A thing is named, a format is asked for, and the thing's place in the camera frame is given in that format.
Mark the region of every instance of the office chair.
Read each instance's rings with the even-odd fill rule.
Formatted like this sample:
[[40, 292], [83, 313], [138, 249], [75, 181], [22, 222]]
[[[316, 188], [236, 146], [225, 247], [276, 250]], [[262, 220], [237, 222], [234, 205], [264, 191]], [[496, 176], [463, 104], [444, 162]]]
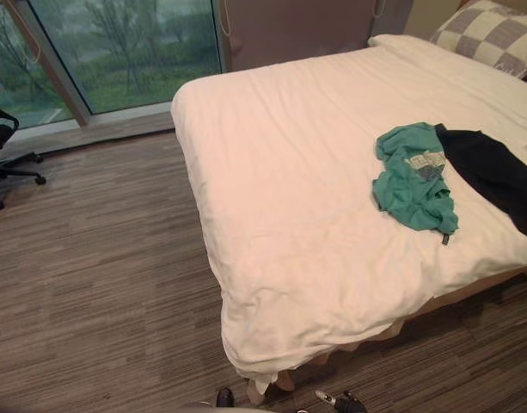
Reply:
[[[11, 116], [10, 114], [6, 114], [3, 110], [0, 109], [0, 149], [3, 148], [3, 145], [5, 145], [5, 142], [9, 140], [9, 138], [13, 135], [13, 133], [16, 132], [16, 130], [19, 128], [19, 121], [16, 117]], [[46, 178], [41, 176], [37, 172], [31, 172], [28, 170], [14, 170], [12, 169], [13, 166], [20, 162], [26, 162], [26, 161], [35, 161], [36, 163], [40, 163], [43, 161], [43, 158], [33, 152], [30, 152], [26, 155], [23, 155], [21, 157], [17, 157], [15, 159], [10, 159], [9, 161], [1, 161], [0, 162], [0, 181], [2, 179], [5, 179], [7, 176], [35, 176], [35, 182], [38, 185], [43, 185], [46, 183]], [[5, 205], [3, 202], [0, 201], [0, 209], [4, 209]]]

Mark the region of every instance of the pillow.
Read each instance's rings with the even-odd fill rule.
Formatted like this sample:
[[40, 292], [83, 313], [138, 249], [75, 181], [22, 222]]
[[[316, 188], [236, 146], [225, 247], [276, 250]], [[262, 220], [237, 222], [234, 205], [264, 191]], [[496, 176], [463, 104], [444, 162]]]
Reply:
[[466, 4], [430, 42], [515, 77], [527, 75], [527, 15], [489, 0]]

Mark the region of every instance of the white bedsheet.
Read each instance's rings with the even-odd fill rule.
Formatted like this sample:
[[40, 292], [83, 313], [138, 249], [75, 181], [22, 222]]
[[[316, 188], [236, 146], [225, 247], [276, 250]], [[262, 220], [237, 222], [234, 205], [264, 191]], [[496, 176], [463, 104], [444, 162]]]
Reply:
[[177, 137], [222, 288], [222, 334], [263, 390], [472, 281], [527, 265], [527, 237], [447, 164], [448, 246], [380, 213], [378, 136], [482, 130], [527, 164], [527, 85], [423, 40], [206, 77], [174, 98]]

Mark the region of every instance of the floor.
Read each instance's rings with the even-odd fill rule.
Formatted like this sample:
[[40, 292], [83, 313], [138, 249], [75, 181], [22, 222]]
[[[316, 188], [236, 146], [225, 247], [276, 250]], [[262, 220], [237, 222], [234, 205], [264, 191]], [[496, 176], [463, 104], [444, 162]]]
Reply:
[[[170, 412], [221, 386], [248, 405], [219, 334], [220, 293], [172, 133], [49, 157], [0, 212], [0, 412]], [[263, 407], [527, 412], [527, 275], [293, 372]]]

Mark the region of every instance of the clothing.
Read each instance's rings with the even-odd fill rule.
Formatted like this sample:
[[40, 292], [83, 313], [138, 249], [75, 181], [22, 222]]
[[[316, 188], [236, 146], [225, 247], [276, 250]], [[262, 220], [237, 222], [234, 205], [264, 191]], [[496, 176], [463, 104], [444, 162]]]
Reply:
[[442, 124], [435, 129], [458, 174], [527, 235], [527, 165], [480, 131], [448, 131]]
[[433, 126], [421, 122], [385, 133], [377, 140], [377, 158], [386, 169], [372, 183], [381, 211], [415, 230], [456, 230], [454, 202], [441, 176], [443, 148]]

